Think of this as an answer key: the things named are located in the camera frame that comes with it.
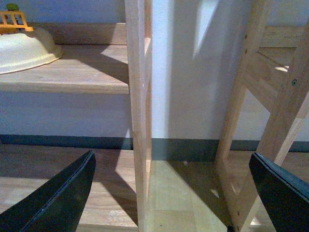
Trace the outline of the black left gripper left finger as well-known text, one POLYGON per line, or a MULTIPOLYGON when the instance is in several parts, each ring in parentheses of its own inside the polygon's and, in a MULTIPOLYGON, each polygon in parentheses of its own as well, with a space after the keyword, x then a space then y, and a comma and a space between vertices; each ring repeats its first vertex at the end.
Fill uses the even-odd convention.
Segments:
POLYGON ((0 215, 2 232, 74 232, 90 194, 96 157, 88 151, 0 215))

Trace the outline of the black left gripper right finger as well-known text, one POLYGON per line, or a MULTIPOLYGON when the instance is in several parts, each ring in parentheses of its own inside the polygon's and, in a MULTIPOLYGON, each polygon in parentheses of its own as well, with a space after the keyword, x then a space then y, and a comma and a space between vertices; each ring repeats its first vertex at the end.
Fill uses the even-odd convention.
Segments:
POLYGON ((259 153, 249 168, 258 195, 278 232, 309 230, 309 184, 259 153))

